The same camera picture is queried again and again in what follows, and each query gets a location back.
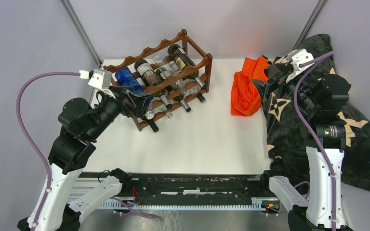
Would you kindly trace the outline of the dark green wine bottle labelled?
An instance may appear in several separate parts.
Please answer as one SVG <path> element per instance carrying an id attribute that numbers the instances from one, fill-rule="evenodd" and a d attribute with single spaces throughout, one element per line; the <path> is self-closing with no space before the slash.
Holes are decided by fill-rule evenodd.
<path id="1" fill-rule="evenodd" d="M 148 125 L 151 127 L 154 133 L 159 131 L 159 128 L 153 119 L 146 119 L 145 121 L 148 123 Z"/>

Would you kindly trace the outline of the dark wine bottle silver neck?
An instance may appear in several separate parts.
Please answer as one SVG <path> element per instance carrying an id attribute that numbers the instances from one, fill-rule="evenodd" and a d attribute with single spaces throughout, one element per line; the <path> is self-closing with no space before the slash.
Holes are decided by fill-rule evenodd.
<path id="1" fill-rule="evenodd" d="M 145 84 L 148 87 L 157 86 L 162 83 L 161 78 L 155 73 L 154 69 L 151 67 L 148 61 L 144 59 L 139 60 L 134 64 L 134 68 L 141 76 L 141 79 L 145 81 Z M 167 109 L 171 109 L 172 104 L 168 100 L 166 92 L 167 91 L 165 89 L 160 89 L 154 93 L 154 96 L 158 97 Z"/>

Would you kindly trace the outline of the blue square glass bottle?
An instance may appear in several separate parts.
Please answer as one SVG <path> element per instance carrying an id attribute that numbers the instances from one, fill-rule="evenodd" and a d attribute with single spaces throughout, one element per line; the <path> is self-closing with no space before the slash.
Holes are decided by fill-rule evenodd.
<path id="1" fill-rule="evenodd" d="M 115 73 L 115 77 L 120 86 L 133 87 L 131 90 L 135 94 L 144 94 L 143 86 L 137 81 L 128 67 Z"/>

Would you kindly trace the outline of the tall clear glass bottle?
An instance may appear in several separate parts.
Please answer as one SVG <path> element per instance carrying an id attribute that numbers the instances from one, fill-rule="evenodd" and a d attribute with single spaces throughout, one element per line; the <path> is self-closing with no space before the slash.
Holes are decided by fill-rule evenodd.
<path id="1" fill-rule="evenodd" d="M 172 112 L 167 109 L 164 105 L 161 105 L 155 109 L 153 109 L 154 114 L 163 113 L 167 118 L 171 118 L 173 116 Z"/>

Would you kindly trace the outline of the small clear glass bottle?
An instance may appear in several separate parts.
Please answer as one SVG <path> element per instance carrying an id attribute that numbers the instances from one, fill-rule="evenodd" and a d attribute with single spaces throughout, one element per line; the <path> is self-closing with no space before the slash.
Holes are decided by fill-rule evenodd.
<path id="1" fill-rule="evenodd" d="M 174 67 L 166 60 L 166 58 L 160 53 L 156 53 L 152 56 L 154 63 L 158 66 L 159 70 L 164 76 L 164 79 L 167 79 L 169 76 L 176 76 L 178 73 Z M 186 95 L 187 91 L 184 89 L 184 82 L 182 80 L 177 80 L 171 84 L 171 87 L 179 90 L 183 96 Z"/>

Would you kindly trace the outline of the clear square bottle black cap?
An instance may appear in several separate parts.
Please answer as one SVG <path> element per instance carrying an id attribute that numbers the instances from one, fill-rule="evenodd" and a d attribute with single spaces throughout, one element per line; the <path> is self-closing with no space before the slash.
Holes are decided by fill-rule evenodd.
<path id="1" fill-rule="evenodd" d="M 177 74 L 180 74 L 181 73 L 181 70 L 179 69 L 179 67 L 173 62 L 169 62 L 169 64 L 173 67 L 173 69 L 175 70 L 175 72 Z M 206 101 L 206 99 L 204 98 L 204 96 L 199 93 L 199 91 L 201 90 L 201 88 L 196 85 L 188 90 L 182 90 L 181 89 L 181 94 L 186 97 L 186 96 L 189 96 L 189 95 L 196 95 L 196 97 L 198 98 L 198 100 L 201 102 L 201 103 L 204 103 Z"/>

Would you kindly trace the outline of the dark wine bottle brown label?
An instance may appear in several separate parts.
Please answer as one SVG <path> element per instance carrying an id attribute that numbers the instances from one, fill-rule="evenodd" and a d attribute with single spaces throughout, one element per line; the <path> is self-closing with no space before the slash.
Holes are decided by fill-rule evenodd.
<path id="1" fill-rule="evenodd" d="M 187 66 L 194 66 L 195 63 L 187 55 L 187 53 L 178 44 L 173 44 L 168 48 L 168 55 L 173 59 L 179 70 L 183 71 Z M 207 89 L 207 85 L 199 76 L 199 71 L 194 71 L 186 76 L 186 78 L 194 80 L 202 90 Z"/>

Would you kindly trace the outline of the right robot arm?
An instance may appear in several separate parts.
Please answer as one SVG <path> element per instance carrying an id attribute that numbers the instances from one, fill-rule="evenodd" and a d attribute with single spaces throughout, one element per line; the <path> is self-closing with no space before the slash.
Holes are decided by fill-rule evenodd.
<path id="1" fill-rule="evenodd" d="M 303 81 L 295 80 L 292 69 L 285 66 L 275 77 L 253 83 L 263 100 L 275 92 L 293 101 L 309 162 L 309 198 L 276 173 L 264 175 L 259 191 L 264 196 L 275 194 L 286 209 L 291 231 L 347 231 L 340 199 L 346 132 L 338 114 L 349 99 L 351 86 L 336 74 L 323 76 L 314 87 Z"/>

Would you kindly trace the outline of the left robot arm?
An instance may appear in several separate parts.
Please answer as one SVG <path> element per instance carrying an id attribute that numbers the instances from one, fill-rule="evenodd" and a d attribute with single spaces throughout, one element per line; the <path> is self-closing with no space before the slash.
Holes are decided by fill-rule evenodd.
<path id="1" fill-rule="evenodd" d="M 119 115 L 144 115 L 152 100 L 151 95 L 134 94 L 129 87 L 110 87 L 95 106 L 83 98 L 69 100 L 58 117 L 62 127 L 48 156 L 50 174 L 45 187 L 32 214 L 18 222 L 18 229 L 77 231 L 103 202 L 118 194 L 128 195 L 133 189 L 132 176 L 116 168 L 88 193 L 69 200 L 74 183 L 96 149 L 97 138 Z"/>

